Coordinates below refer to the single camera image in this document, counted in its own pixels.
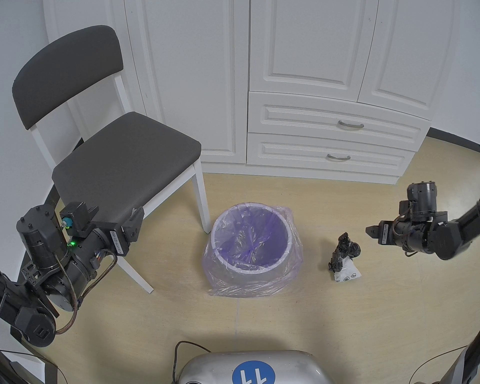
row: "cabinet base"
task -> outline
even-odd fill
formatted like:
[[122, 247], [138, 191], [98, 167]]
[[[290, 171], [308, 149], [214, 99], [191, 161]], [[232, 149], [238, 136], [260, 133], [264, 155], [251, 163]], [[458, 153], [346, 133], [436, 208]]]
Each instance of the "cabinet base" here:
[[300, 177], [306, 179], [328, 179], [362, 181], [379, 184], [396, 184], [399, 176], [376, 175], [372, 173], [347, 172], [327, 169], [273, 167], [251, 164], [202, 162], [204, 173], [232, 173], [238, 175]]

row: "drawer handle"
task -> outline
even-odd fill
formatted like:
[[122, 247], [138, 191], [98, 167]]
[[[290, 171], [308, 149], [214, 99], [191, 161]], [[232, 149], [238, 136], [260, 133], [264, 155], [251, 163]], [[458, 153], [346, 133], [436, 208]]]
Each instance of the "drawer handle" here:
[[329, 159], [334, 159], [334, 160], [350, 160], [351, 159], [350, 155], [347, 157], [336, 157], [336, 156], [332, 156], [331, 154], [327, 154], [327, 157]]
[[355, 129], [362, 129], [364, 127], [363, 124], [348, 124], [348, 123], [344, 123], [342, 120], [339, 120], [338, 121], [338, 124], [340, 124], [341, 126], [343, 127], [349, 127], [349, 128], [355, 128]]

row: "chair frame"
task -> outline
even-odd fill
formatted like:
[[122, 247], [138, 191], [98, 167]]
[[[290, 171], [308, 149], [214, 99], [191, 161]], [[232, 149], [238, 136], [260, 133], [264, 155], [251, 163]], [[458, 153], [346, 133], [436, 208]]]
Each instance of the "chair frame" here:
[[[115, 89], [117, 91], [117, 96], [120, 100], [123, 113], [125, 114], [133, 111], [131, 104], [128, 100], [127, 92], [125, 90], [125, 86], [123, 84], [120, 72], [115, 73], [111, 76], [113, 76], [113, 80], [115, 82]], [[38, 131], [36, 124], [33, 125], [29, 129], [29, 131], [33, 135], [33, 138], [38, 145], [40, 152], [45, 158], [48, 166], [53, 171], [57, 163], [55, 162], [50, 151], [48, 150], [40, 132]], [[210, 213], [208, 211], [207, 196], [205, 192], [204, 177], [202, 173], [202, 165], [200, 159], [196, 160], [179, 176], [177, 176], [175, 180], [173, 180], [169, 185], [167, 185], [144, 205], [144, 218], [151, 214], [160, 204], [162, 204], [170, 195], [172, 195], [173, 192], [175, 192], [188, 180], [192, 180], [193, 182], [193, 190], [195, 192], [198, 210], [200, 212], [202, 227], [206, 233], [210, 233], [210, 231], [212, 230], [212, 223], [210, 220]], [[145, 279], [143, 279], [143, 277], [138, 274], [137, 271], [134, 270], [134, 268], [125, 260], [124, 257], [119, 256], [117, 264], [143, 289], [145, 289], [148, 293], [152, 293], [152, 286], [148, 284]]]

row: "gray chair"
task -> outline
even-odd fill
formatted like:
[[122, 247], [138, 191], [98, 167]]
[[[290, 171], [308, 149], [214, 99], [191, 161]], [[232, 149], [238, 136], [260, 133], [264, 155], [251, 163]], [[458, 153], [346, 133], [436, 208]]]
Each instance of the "gray chair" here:
[[[65, 204], [100, 207], [96, 220], [121, 222], [143, 206], [145, 217], [192, 179], [200, 218], [211, 230], [201, 145], [160, 122], [132, 111], [119, 74], [123, 70], [115, 31], [96, 25], [65, 35], [29, 60], [13, 82], [13, 99], [25, 128], [39, 146]], [[101, 129], [60, 163], [36, 123], [71, 97], [114, 76], [124, 115]], [[147, 292], [153, 288], [122, 257], [118, 264]]]

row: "wooden floor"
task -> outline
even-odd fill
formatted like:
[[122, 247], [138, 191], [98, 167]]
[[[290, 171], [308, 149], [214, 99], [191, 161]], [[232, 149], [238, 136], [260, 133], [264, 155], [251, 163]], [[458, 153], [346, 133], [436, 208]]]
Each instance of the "wooden floor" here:
[[[435, 181], [438, 209], [450, 218], [463, 214], [480, 197], [480, 153], [427, 138], [394, 186], [204, 178], [212, 219], [241, 202], [292, 209], [304, 251], [296, 280], [269, 298], [209, 296], [201, 267], [208, 235], [189, 182], [144, 221], [127, 256], [153, 293], [115, 267], [84, 301], [73, 328], [42, 350], [70, 384], [171, 383], [179, 340], [212, 351], [300, 349], [315, 355], [338, 384], [407, 384], [425, 360], [467, 344], [480, 329], [480, 240], [442, 261], [425, 254], [407, 258], [365, 234], [366, 226], [396, 217], [412, 182]], [[337, 283], [327, 263], [345, 231], [361, 246], [355, 265], [362, 277]], [[179, 367], [201, 352], [182, 346]], [[428, 363], [413, 382], [440, 380], [456, 357]]]

